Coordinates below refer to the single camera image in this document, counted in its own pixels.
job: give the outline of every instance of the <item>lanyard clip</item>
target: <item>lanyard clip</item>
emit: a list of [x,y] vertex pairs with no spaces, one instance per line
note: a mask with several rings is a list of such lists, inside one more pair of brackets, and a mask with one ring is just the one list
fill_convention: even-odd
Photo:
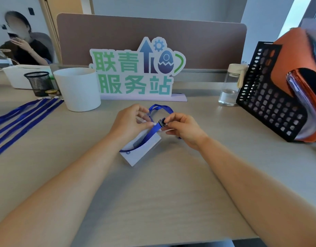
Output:
[[165,118],[162,118],[161,120],[158,121],[159,125],[161,126],[161,128],[163,128],[166,123],[164,122]]

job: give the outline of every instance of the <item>green chinese character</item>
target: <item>green chinese character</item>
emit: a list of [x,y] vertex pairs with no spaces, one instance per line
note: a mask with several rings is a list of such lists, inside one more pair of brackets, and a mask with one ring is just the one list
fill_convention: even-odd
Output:
[[172,82],[172,79],[168,79],[167,76],[164,76],[164,83],[162,85],[159,85],[160,95],[169,95],[170,85],[167,85],[168,82]]
[[105,71],[104,63],[103,63],[103,53],[102,52],[93,52],[96,70]]
[[104,90],[105,93],[109,93],[107,76],[105,74],[98,74],[97,76],[101,86],[101,93],[104,93]]
[[120,78],[117,74],[108,74],[108,81],[110,87],[110,93],[121,93],[120,91]]
[[140,81],[143,79],[143,75],[128,75],[125,80],[130,82],[125,82],[125,86],[128,89],[126,93],[131,93],[135,89],[139,89],[139,95],[145,94],[145,83],[140,83]]
[[152,78],[150,78],[150,87],[151,87],[150,93],[159,93],[158,82],[159,82],[159,79],[155,75]]
[[108,71],[109,69],[111,69],[112,68],[112,70],[114,71],[114,72],[116,72],[117,70],[116,70],[116,68],[115,68],[115,62],[113,62],[113,61],[111,61],[111,58],[114,58],[115,56],[114,56],[114,53],[113,52],[110,52],[110,54],[108,54],[107,52],[104,52],[104,54],[103,54],[103,57],[104,58],[107,58],[107,61],[105,61],[104,62],[104,64],[107,64],[108,66],[105,68],[105,71]]
[[138,54],[126,52],[126,53],[118,53],[121,66],[121,71],[133,71],[137,73],[137,63],[138,60]]

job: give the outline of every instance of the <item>egg icon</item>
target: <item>egg icon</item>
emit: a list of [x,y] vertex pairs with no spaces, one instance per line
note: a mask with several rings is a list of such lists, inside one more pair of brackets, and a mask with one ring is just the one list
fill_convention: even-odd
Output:
[[170,73],[174,68],[174,61],[173,55],[169,50],[165,50],[161,53],[159,62],[158,62],[158,69],[163,74]]

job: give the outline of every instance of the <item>blue lanyard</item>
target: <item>blue lanyard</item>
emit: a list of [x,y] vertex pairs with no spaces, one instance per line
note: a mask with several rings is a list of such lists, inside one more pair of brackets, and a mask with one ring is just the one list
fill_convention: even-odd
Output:
[[[165,111],[167,111],[169,114],[173,113],[172,108],[170,108],[169,106],[164,106],[164,105],[158,105],[158,104],[154,104],[149,108],[149,117],[151,119],[151,121],[153,122],[152,118],[151,118],[151,112],[153,110],[160,110],[160,109],[164,109]],[[120,150],[119,152],[130,152],[133,151],[139,147],[141,147],[142,145],[144,145],[156,132],[158,132],[161,128],[163,128],[166,124],[164,123],[165,118],[161,119],[158,121],[158,123],[151,128],[151,130],[148,132],[148,134],[143,138],[143,140],[141,141],[141,143],[135,147],[132,150]]]
[[37,102],[39,102],[40,100],[33,100],[30,101],[22,106],[17,107],[16,109],[12,110],[11,112],[0,116],[0,125],[5,123],[6,121],[14,118],[15,116],[19,115],[20,113],[22,113],[24,110],[26,110],[28,107],[33,106],[34,104],[36,104]]
[[46,102],[48,101],[48,99],[42,99],[40,101],[40,103],[34,107],[33,109],[25,112],[24,114],[20,115],[16,120],[12,121],[11,123],[9,123],[8,125],[4,126],[2,129],[0,129],[0,134],[4,131],[6,131],[8,128],[10,128],[11,126],[15,125],[16,123],[18,123],[19,121],[23,120],[25,117],[27,117],[28,115],[32,114],[34,111],[36,111],[38,108],[42,107]]
[[1,138],[0,138],[0,144],[6,140],[13,132],[16,130],[20,129],[24,125],[26,125],[28,122],[33,120],[35,117],[40,115],[42,112],[44,112],[47,108],[49,108],[52,104],[54,104],[57,101],[57,99],[52,99],[50,100],[47,104],[43,105],[41,108],[39,108],[36,112],[31,114],[30,116],[26,117],[25,119],[21,120],[17,125],[15,125],[12,129],[10,129],[7,133],[5,133]]
[[[55,103],[57,99],[53,99],[51,100],[48,104],[53,104]],[[56,104],[54,104],[53,106],[49,107],[45,113],[43,113],[41,116],[39,116],[37,119],[31,121],[24,129],[22,129],[18,134],[16,134],[10,141],[8,141],[6,144],[4,144],[1,148],[0,148],[0,154],[2,152],[4,152],[8,147],[10,147],[15,141],[17,141],[19,138],[21,138],[24,134],[26,134],[26,132],[28,132],[31,128],[33,128],[35,125],[37,125],[40,121],[42,121],[47,115],[49,115],[51,112],[53,112],[58,106],[60,106],[62,103],[64,102],[64,100],[60,100],[59,102],[57,102]]]

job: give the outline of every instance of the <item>black hair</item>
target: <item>black hair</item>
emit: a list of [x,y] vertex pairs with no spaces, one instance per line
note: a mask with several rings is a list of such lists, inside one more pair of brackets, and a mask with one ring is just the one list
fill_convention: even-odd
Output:
[[25,18],[25,16],[22,15],[20,12],[17,12],[17,11],[8,11],[8,12],[6,12],[6,13],[5,13],[5,21],[6,21],[6,22],[7,22],[7,19],[6,19],[6,18],[7,18],[8,15],[14,16],[14,17],[20,19],[21,21],[23,21],[23,23],[29,27],[29,33],[31,32],[31,25],[30,25],[28,19]]

